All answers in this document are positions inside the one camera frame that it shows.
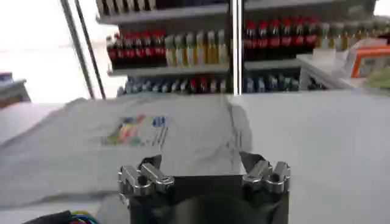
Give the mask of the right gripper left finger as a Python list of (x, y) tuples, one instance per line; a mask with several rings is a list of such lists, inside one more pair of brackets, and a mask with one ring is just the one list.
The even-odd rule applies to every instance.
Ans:
[(124, 197), (143, 197), (154, 192), (167, 193), (174, 187), (174, 177), (160, 170), (162, 155), (146, 157), (137, 167), (121, 166), (118, 170), (119, 193)]

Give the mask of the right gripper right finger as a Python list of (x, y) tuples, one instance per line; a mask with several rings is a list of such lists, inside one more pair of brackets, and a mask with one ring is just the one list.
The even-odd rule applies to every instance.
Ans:
[(239, 153), (246, 174), (242, 185), (252, 191), (265, 189), (272, 194), (283, 194), (290, 189), (290, 166), (278, 161), (275, 166), (263, 156), (248, 152)]

